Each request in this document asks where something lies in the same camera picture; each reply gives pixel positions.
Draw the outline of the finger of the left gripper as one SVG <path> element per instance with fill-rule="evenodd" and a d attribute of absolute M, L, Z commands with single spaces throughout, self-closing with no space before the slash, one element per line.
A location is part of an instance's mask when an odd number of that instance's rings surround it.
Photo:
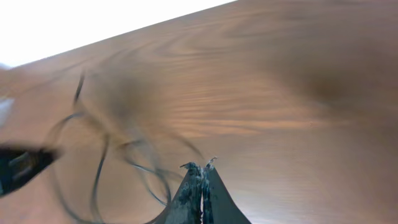
<path fill-rule="evenodd" d="M 59 158 L 59 150 L 44 146 L 1 146 L 1 196 L 7 196 Z"/>

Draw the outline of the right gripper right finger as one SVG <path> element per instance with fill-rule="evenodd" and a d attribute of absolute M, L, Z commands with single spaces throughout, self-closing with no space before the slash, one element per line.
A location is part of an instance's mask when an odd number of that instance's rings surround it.
<path fill-rule="evenodd" d="M 209 160 L 202 169 L 203 224 L 251 224 L 237 207 L 212 164 L 217 157 Z"/>

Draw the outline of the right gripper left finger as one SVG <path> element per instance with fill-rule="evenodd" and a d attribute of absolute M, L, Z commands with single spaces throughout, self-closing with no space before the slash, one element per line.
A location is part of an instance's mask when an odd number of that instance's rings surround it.
<path fill-rule="evenodd" d="M 171 203 L 155 224 L 201 224 L 201 167 L 194 162 L 182 165 L 187 173 Z"/>

